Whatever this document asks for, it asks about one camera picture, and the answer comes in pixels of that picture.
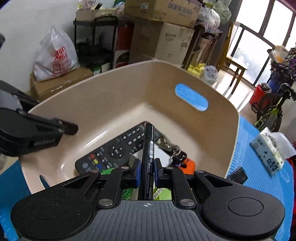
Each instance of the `beige plastic basin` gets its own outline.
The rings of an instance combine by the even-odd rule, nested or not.
[[[208,109],[198,111],[175,94],[185,84],[203,95]],[[43,190],[40,175],[53,186],[78,173],[75,161],[124,131],[149,121],[203,169],[224,177],[236,142],[235,107],[202,80],[162,61],[146,61],[91,77],[34,107],[30,113],[57,117],[79,126],[58,146],[20,156],[32,193]]]

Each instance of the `metal key ring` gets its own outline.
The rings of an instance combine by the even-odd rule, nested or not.
[[[179,146],[176,146],[176,145],[172,146],[172,149],[175,149],[175,150],[174,150],[173,154],[171,155],[171,157],[170,157],[170,159],[168,161],[169,165],[171,165],[173,158],[180,155],[180,153],[181,153],[181,149],[180,149]]]

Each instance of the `window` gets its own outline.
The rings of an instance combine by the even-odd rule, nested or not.
[[[266,62],[268,58],[267,50],[269,48],[270,46],[260,38],[249,31],[244,31],[233,57],[242,61],[248,67],[243,77],[251,84],[255,83],[257,76]]]
[[[243,0],[237,16],[237,21],[259,32],[269,0]]]
[[[288,50],[295,47],[295,17],[296,13],[278,0],[242,1],[236,19],[240,27],[228,55],[248,67],[243,77],[254,86],[267,82],[270,77],[268,49],[274,49],[275,45],[284,45]]]
[[[289,40],[286,44],[286,49],[290,50],[291,48],[294,48],[295,45],[296,45],[296,19],[294,20],[292,32],[291,32]]]
[[[292,14],[290,9],[280,2],[275,1],[263,37],[274,45],[282,45],[291,22]]]

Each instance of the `blue mat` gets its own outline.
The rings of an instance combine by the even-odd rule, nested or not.
[[[30,194],[18,160],[0,175],[0,223],[9,241],[19,239],[10,220],[11,209]]]
[[[286,215],[275,239],[288,241],[294,205],[293,170],[288,162],[275,176],[270,177],[261,160],[250,146],[259,131],[243,117],[240,117],[237,144],[229,169],[229,174],[242,166],[248,176],[245,185],[269,193],[278,198],[285,206]],[[9,241],[18,240],[11,224],[10,211],[17,201],[30,195],[20,168],[20,162],[14,163],[0,175],[0,223]]]
[[[242,166],[248,180],[245,186],[268,193],[279,199],[286,210],[285,219],[278,230],[275,240],[288,241],[294,207],[293,169],[287,161],[282,170],[270,177],[262,161],[250,146],[250,142],[259,134],[245,118],[240,117],[237,144],[228,175]]]

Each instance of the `purple cloth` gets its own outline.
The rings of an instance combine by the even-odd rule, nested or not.
[[[287,4],[288,6],[290,6],[294,12],[296,12],[296,1],[295,0],[281,0],[281,2]]]

